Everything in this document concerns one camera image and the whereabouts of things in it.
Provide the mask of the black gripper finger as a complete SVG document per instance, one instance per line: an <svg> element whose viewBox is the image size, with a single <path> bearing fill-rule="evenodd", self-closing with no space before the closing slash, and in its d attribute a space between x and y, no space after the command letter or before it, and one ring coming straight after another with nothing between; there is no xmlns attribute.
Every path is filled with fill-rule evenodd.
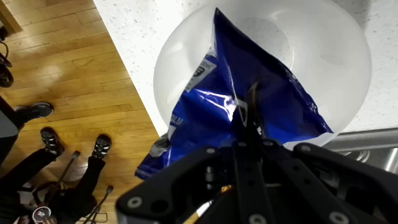
<svg viewBox="0 0 398 224"><path fill-rule="evenodd" d="M267 136L262 126L262 116L257 103L257 90L258 84L255 83L247 91L247 130L253 140L263 142Z"/></svg>
<svg viewBox="0 0 398 224"><path fill-rule="evenodd" d="M261 169L247 129L247 114L241 106L234 113L234 174L239 220L242 224L266 224L266 197Z"/></svg>

